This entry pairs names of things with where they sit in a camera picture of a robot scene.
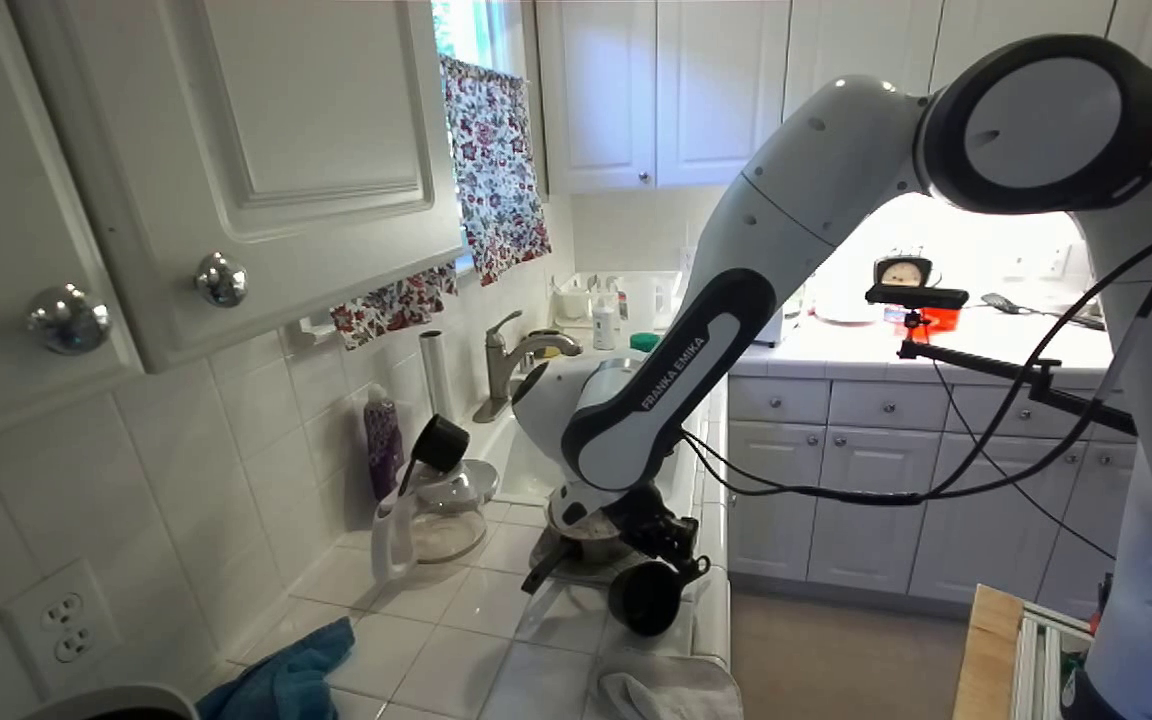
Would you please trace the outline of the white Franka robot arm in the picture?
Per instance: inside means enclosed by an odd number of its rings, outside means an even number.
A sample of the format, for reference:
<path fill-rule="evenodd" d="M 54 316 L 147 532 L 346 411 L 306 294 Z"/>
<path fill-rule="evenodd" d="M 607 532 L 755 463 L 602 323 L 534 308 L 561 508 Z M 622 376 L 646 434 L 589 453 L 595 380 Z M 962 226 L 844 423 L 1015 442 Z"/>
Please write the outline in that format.
<path fill-rule="evenodd" d="M 510 396 L 563 471 L 546 528 L 662 558 L 681 525 L 657 471 L 690 410 L 782 302 L 898 206 L 924 206 L 924 229 L 977 266 L 1032 217 L 1056 217 L 1088 253 L 1136 468 L 1076 712 L 1152 720 L 1152 65 L 1104 35 L 1015 42 L 924 97 L 874 75 L 820 83 L 725 189 L 662 341 L 628 370 L 538 370 Z"/>

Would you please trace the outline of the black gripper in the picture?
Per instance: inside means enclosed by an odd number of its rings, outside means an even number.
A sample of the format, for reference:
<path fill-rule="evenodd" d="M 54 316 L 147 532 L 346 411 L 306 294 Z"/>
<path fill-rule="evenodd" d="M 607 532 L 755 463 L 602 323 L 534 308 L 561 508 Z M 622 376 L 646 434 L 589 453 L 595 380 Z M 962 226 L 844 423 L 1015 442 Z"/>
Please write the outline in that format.
<path fill-rule="evenodd" d="M 712 568 L 695 547 L 698 522 L 672 514 L 657 490 L 631 490 L 621 495 L 611 506 L 611 525 L 628 547 L 662 562 L 683 582 L 698 582 Z"/>

